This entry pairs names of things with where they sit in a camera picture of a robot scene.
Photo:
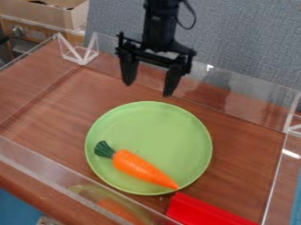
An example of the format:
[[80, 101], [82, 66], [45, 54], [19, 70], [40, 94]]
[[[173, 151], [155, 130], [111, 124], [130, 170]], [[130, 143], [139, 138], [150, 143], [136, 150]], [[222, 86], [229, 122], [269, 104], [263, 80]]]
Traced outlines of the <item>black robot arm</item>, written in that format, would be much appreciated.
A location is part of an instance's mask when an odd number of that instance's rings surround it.
[[177, 25], [190, 30], [179, 22], [179, 4], [185, 4], [193, 17], [197, 17], [187, 0], [144, 0], [146, 10], [143, 32], [138, 39], [118, 34], [115, 54], [120, 58], [122, 81], [131, 85], [138, 74], [139, 62], [147, 62], [166, 68], [163, 96], [175, 91], [181, 78], [190, 73], [193, 57], [197, 51], [175, 41]]

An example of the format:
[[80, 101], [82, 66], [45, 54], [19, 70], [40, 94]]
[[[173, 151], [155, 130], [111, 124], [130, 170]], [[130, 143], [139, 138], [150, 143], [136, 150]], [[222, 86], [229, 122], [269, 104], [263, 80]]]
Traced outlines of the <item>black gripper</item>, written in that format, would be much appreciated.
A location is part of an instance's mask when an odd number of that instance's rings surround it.
[[116, 34], [118, 45], [115, 47], [115, 54], [120, 59], [122, 81], [130, 86], [136, 78], [139, 62], [147, 62], [155, 66], [169, 68], [166, 73], [163, 96], [169, 97], [175, 91], [181, 78], [190, 73], [193, 57], [197, 51], [173, 40], [160, 51], [154, 51], [144, 47], [142, 35], [139, 33], [126, 36], [123, 32]]

